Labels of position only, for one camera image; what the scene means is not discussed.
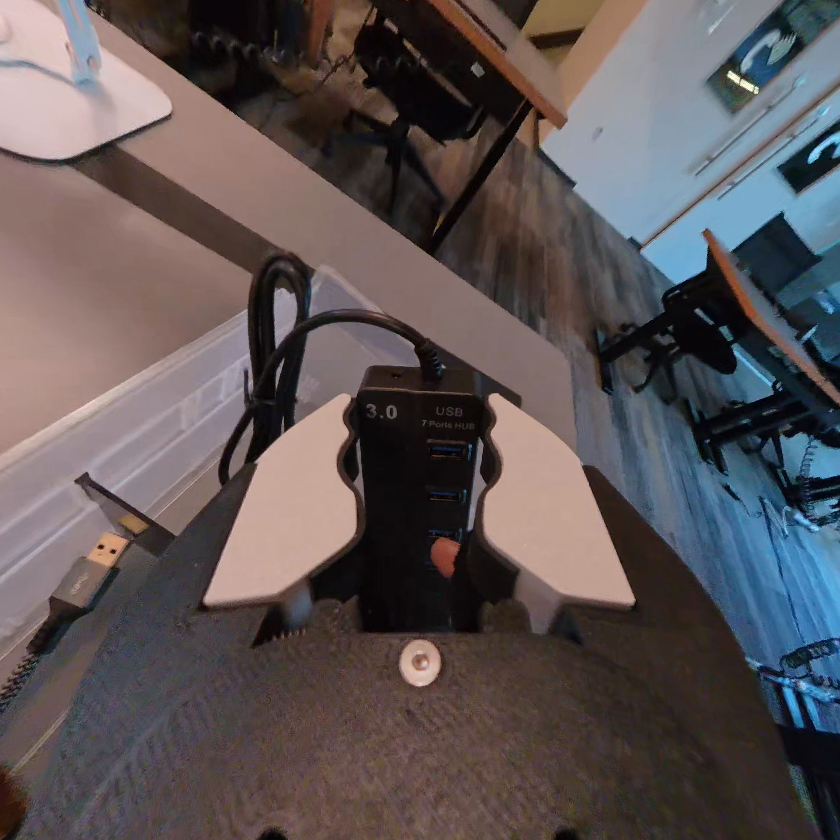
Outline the black office chair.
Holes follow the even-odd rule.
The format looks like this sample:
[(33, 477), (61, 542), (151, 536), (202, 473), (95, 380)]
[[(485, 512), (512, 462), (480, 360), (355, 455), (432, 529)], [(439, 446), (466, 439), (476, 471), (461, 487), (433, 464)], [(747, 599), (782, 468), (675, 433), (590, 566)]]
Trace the black office chair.
[(484, 109), (468, 105), (447, 89), (383, 17), (361, 27), (353, 56), (364, 71), (364, 86), (380, 92), (396, 116), (386, 123), (352, 109), (343, 120), (340, 141), (385, 150), (385, 163), (392, 173), (389, 214), (395, 210), (404, 165), (419, 176), (441, 206), (444, 196), (410, 141), (410, 131), (418, 128), (440, 145), (471, 140), (485, 121)]

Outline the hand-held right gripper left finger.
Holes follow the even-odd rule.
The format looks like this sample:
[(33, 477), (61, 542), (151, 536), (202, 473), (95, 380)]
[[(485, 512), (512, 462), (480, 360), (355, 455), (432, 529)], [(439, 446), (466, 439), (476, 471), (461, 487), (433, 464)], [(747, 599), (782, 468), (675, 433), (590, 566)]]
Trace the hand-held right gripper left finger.
[(362, 496), (345, 467), (355, 443), (354, 399), (339, 394), (261, 455), (203, 595), (209, 612), (278, 607), (307, 625), (312, 577), (341, 559), (364, 531)]

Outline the phone icon door window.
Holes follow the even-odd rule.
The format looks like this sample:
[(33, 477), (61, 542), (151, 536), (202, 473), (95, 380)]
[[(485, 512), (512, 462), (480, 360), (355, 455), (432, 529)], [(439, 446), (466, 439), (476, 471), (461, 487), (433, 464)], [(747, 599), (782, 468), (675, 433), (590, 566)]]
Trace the phone icon door window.
[(838, 1), (783, 1), (707, 79), (729, 115), (738, 114), (839, 18)]
[(784, 182), (800, 194), (839, 166), (839, 121), (777, 167)]

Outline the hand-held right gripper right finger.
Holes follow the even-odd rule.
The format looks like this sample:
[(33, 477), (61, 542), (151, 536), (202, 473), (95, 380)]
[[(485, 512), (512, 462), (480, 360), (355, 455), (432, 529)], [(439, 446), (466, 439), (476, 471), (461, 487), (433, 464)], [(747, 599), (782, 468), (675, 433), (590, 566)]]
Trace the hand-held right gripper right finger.
[(472, 530), (472, 581), (514, 601), (547, 634), (568, 606), (626, 612), (636, 597), (583, 465), (546, 426), (500, 394), (486, 399)]

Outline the row of wooden office desks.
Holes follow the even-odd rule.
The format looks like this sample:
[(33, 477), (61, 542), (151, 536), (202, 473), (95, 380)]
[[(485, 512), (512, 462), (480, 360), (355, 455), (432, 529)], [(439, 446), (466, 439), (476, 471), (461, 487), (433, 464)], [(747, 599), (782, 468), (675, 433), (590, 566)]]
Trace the row of wooden office desks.
[[(605, 52), (578, 90), (563, 88), (566, 123), (553, 129), (542, 150), (572, 179), (584, 200), (620, 233), (642, 243), (670, 277), (696, 266), (699, 245), (688, 241), (688, 217), (713, 193), (730, 194), (720, 159), (733, 174), (793, 128), (816, 105), (796, 91), (805, 69), (829, 81), (838, 70), (838, 20), (761, 90), (738, 114), (729, 115), (707, 79), (781, 2), (630, 2), (636, 16), (616, 30)], [(740, 345), (775, 376), (771, 396), (704, 416), (686, 404), (688, 421), (703, 459), (727, 471), (721, 447), (746, 436), (773, 437), (793, 422), (838, 423), (838, 389), (797, 337), (768, 291), (771, 270), (803, 250), (801, 237), (778, 212), (736, 248), (721, 238), (723, 222), (701, 232), (703, 270), (664, 297), (664, 310), (647, 322), (605, 336), (595, 331), (597, 381), (613, 393), (613, 367), (644, 350), (647, 372), (672, 372), (677, 358), (716, 361), (725, 350), (735, 361)]]

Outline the clear plastic bin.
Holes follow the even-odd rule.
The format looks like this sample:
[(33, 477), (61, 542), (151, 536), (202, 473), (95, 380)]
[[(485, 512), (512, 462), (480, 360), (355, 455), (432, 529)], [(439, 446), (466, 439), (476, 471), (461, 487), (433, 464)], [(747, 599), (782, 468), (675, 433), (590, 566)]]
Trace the clear plastic bin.
[(77, 557), (106, 530), (89, 474), (160, 511), (211, 465), (238, 417), (245, 271), (193, 272), (114, 299), (80, 288), (2, 301), (2, 666), (46, 616)]

